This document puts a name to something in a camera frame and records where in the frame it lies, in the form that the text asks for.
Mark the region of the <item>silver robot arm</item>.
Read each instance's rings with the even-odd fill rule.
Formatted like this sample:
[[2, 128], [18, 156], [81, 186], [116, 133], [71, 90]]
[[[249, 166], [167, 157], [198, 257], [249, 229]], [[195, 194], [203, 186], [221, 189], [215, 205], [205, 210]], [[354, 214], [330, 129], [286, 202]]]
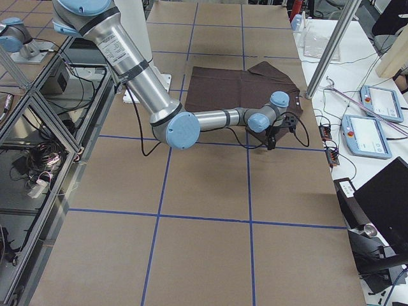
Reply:
[[49, 52], [54, 51], [52, 42], [35, 40], [18, 17], [1, 21], [1, 47], [14, 62], [21, 64], [39, 64]]
[[188, 112], [170, 97], [159, 77], [121, 23], [113, 1], [53, 1], [54, 27], [65, 35], [93, 42], [117, 75], [150, 115], [157, 140], [174, 149], [188, 149], [204, 131], [245, 126], [255, 133], [281, 126], [289, 96], [276, 91], [261, 108]]

